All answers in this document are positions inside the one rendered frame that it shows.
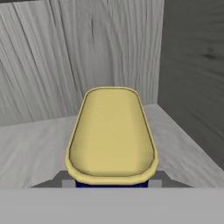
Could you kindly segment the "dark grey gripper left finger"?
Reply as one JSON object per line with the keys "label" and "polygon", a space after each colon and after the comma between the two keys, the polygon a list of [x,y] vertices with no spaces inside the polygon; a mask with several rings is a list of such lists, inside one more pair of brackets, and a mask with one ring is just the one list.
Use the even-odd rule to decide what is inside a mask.
{"label": "dark grey gripper left finger", "polygon": [[54,178],[34,185],[33,188],[75,188],[75,180],[67,171],[59,171]]}

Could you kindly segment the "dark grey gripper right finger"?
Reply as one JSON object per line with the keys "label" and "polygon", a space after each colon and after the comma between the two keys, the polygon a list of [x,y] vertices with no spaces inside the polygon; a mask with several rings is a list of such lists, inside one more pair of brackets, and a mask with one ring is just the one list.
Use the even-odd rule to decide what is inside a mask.
{"label": "dark grey gripper right finger", "polygon": [[156,171],[150,178],[148,187],[152,188],[191,188],[190,185],[171,179],[164,171]]}

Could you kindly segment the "blue can with yellow lid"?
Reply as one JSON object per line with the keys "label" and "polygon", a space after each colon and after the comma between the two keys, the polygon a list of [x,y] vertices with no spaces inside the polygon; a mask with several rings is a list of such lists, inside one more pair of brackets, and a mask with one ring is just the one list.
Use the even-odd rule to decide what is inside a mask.
{"label": "blue can with yellow lid", "polygon": [[85,93],[65,165],[78,188],[148,186],[158,150],[136,90],[95,87]]}

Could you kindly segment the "grey wooden cabinet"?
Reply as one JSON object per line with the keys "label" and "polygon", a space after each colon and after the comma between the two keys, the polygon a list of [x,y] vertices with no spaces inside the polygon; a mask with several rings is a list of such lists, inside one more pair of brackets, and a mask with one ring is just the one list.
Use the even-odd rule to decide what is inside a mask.
{"label": "grey wooden cabinet", "polygon": [[224,0],[0,3],[0,189],[65,171],[83,95],[134,88],[159,171],[224,187]]}

